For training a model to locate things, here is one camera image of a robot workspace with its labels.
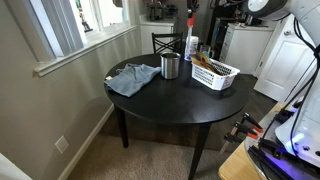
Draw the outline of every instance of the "door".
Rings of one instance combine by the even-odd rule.
[[[308,69],[314,56],[312,51],[295,35],[293,20],[294,17],[291,15],[285,22],[254,87],[255,90],[277,101],[285,101],[292,88],[297,82],[300,82],[292,93],[294,95],[307,80],[306,77],[315,66],[314,62]],[[301,31],[303,37],[313,44],[302,27]]]

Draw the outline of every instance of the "black table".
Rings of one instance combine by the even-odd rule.
[[[114,66],[107,76],[117,75],[116,70],[123,69],[127,63],[160,67],[161,59],[157,54],[130,58]],[[191,70],[191,63],[181,59],[178,78],[167,80],[160,72],[130,98],[107,90],[105,85],[106,93],[115,106],[125,148],[129,146],[125,112],[148,122],[199,127],[189,179],[195,175],[211,124],[240,111],[249,97],[247,84],[239,77],[234,79],[231,87],[215,91],[193,79]]]

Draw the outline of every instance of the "blue cloth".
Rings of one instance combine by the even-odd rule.
[[[150,67],[145,64],[126,64],[124,69],[118,69],[119,75],[104,83],[115,92],[131,97],[142,86],[149,83],[161,71],[160,67]]]

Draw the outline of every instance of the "white basket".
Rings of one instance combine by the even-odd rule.
[[[222,74],[222,76],[192,63],[192,78],[213,90],[223,90],[230,87],[233,79],[240,70],[219,61],[210,60],[212,61],[212,65]]]

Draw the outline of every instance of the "stainless steel mug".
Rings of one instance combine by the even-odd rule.
[[[181,55],[175,52],[165,52],[161,55],[161,75],[165,79],[175,79],[179,75]]]

